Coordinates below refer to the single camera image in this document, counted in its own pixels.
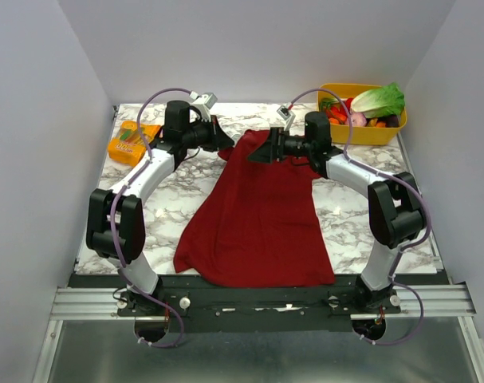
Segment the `red t-shirt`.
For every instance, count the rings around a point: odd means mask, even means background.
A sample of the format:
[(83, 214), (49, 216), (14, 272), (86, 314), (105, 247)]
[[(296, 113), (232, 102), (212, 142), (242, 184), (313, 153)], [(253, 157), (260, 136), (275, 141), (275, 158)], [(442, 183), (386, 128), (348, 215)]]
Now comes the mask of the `red t-shirt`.
[(334, 283), (305, 160), (250, 162), (268, 132), (247, 130), (218, 155), (226, 164), (181, 234), (173, 266), (227, 287)]

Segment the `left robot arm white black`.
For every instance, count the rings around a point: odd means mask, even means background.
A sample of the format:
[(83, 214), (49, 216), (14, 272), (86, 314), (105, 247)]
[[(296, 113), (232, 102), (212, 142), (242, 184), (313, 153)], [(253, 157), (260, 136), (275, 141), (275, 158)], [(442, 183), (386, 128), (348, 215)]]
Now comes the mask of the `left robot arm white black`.
[(234, 145), (211, 114), (216, 102), (212, 93), (191, 102), (167, 102), (163, 125), (143, 159), (113, 187), (97, 188), (89, 197), (86, 246), (118, 268), (128, 288), (137, 293), (136, 306), (146, 315), (162, 309), (163, 295), (155, 290), (159, 277), (144, 256), (143, 208), (190, 149), (217, 152)]

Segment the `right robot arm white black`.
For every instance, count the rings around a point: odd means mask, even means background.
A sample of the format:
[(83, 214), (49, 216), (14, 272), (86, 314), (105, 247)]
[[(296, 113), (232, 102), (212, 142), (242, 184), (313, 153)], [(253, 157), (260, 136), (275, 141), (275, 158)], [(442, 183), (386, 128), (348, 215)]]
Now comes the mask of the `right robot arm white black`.
[(366, 267), (356, 279), (355, 307), (372, 312), (392, 291), (392, 276), (405, 245), (426, 226), (415, 179), (409, 173), (392, 175), (350, 160), (333, 145), (325, 113), (305, 115), (305, 135), (292, 136), (284, 128), (271, 128), (248, 160), (272, 164), (285, 159), (305, 159), (317, 175), (361, 194), (368, 201), (369, 227), (374, 237)]

